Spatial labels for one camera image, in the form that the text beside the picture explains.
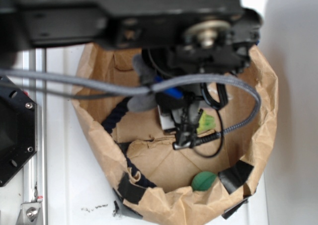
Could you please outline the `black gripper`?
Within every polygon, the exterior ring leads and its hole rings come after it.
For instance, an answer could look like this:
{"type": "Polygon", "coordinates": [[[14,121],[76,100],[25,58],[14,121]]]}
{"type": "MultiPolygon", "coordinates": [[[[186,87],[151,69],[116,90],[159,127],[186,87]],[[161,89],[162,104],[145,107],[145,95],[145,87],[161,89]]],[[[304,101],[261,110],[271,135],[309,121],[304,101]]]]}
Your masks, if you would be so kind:
{"type": "Polygon", "coordinates": [[[175,142],[172,144],[174,150],[187,148],[196,150],[197,146],[217,139],[220,139],[217,150],[223,148],[224,132],[215,132],[203,137],[199,137],[197,133],[199,119],[203,112],[199,106],[202,101],[216,110],[221,130],[224,128],[219,110],[228,104],[228,96],[225,85],[218,83],[216,88],[218,101],[210,95],[206,83],[179,86],[156,94],[156,102],[161,111],[168,114],[174,124],[173,129],[171,129],[175,132],[175,142]]]}

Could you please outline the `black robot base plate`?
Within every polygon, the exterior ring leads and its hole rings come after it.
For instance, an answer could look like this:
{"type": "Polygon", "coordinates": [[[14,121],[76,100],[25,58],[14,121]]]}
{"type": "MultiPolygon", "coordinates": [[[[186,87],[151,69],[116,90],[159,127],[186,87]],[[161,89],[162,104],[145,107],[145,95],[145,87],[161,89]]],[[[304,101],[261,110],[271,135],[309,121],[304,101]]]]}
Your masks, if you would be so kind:
{"type": "Polygon", "coordinates": [[[0,77],[0,186],[36,154],[37,104],[8,77],[0,77]]]}

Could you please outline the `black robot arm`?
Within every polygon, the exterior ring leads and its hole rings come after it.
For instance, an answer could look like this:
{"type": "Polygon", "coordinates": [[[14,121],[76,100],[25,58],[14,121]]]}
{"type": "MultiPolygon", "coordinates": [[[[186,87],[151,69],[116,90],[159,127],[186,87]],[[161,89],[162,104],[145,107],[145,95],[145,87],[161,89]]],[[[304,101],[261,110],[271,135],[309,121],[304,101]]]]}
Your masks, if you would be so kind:
{"type": "Polygon", "coordinates": [[[173,147],[192,148],[223,139],[258,113],[258,93],[236,75],[250,64],[262,20],[244,0],[0,0],[0,73],[129,96],[131,111],[159,106],[174,122],[173,147]],[[84,43],[142,49],[133,60],[140,86],[12,69],[19,51],[84,43]],[[223,109],[227,85],[253,96],[253,110],[233,126],[198,137],[199,102],[223,109]]]}

